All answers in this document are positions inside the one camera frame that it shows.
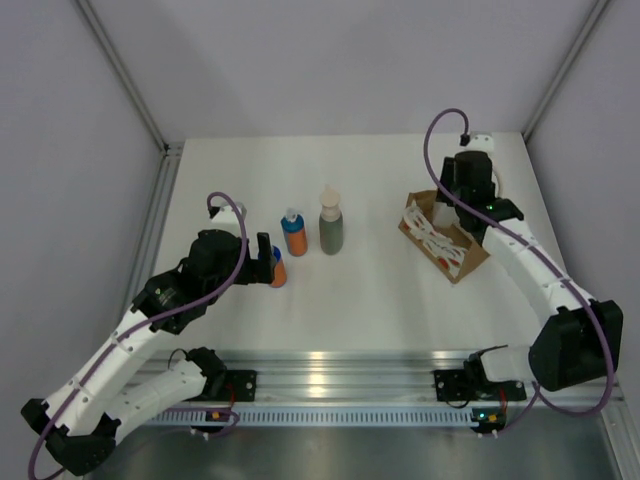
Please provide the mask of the blue orange spray bottle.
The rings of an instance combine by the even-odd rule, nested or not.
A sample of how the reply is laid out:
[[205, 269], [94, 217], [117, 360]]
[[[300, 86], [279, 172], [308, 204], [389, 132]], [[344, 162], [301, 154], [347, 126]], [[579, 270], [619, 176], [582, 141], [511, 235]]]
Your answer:
[[288, 208], [280, 221], [288, 252], [292, 256], [303, 256], [308, 250], [305, 223], [301, 213]]

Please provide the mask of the watermelon print canvas bag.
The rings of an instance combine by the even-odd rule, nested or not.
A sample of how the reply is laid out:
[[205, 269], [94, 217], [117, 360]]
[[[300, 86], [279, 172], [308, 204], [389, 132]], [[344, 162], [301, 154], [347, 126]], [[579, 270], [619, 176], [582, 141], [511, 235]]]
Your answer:
[[453, 285], [474, 272], [490, 254], [465, 232], [457, 220], [449, 228], [432, 224], [432, 208], [437, 190], [408, 194], [399, 230]]

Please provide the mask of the green bottle beige cap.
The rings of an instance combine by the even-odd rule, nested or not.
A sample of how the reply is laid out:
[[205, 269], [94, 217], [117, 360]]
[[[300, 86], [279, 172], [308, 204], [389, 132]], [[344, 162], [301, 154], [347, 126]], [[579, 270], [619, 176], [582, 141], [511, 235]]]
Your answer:
[[336, 190], [326, 185], [319, 200], [321, 204], [319, 216], [321, 249], [327, 255], [335, 255], [342, 249], [344, 243], [341, 196]]

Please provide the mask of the white bottle dark cap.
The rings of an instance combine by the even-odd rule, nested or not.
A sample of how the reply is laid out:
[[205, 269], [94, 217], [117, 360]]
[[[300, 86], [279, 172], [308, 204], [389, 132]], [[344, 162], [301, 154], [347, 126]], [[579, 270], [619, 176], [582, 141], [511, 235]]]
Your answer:
[[432, 208], [432, 224], [438, 228], [449, 228], [458, 219], [455, 208], [444, 202], [435, 201]]

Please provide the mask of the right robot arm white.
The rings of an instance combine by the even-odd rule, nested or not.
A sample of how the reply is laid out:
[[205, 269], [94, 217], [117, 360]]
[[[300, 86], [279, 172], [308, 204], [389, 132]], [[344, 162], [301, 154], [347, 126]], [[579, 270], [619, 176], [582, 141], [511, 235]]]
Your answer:
[[496, 194], [488, 154], [445, 158], [438, 199], [454, 208], [461, 229], [509, 275], [541, 330], [531, 345], [479, 354], [465, 373], [467, 389], [488, 397], [503, 381], [534, 382], [555, 392], [598, 378], [612, 380], [619, 362], [623, 312], [579, 287], [537, 241], [522, 211]]

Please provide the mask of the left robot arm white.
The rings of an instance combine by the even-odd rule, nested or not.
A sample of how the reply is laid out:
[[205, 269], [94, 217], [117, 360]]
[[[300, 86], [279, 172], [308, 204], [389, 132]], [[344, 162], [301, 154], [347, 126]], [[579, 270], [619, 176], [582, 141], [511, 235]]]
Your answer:
[[207, 347], [187, 351], [163, 373], [129, 388], [140, 368], [230, 286], [270, 284], [276, 259], [270, 237], [257, 235], [258, 256], [228, 231], [202, 230], [178, 265], [150, 278], [120, 324], [63, 387], [31, 399], [21, 415], [38, 444], [66, 471], [83, 476], [99, 467], [140, 425], [186, 400], [224, 398], [227, 367]]

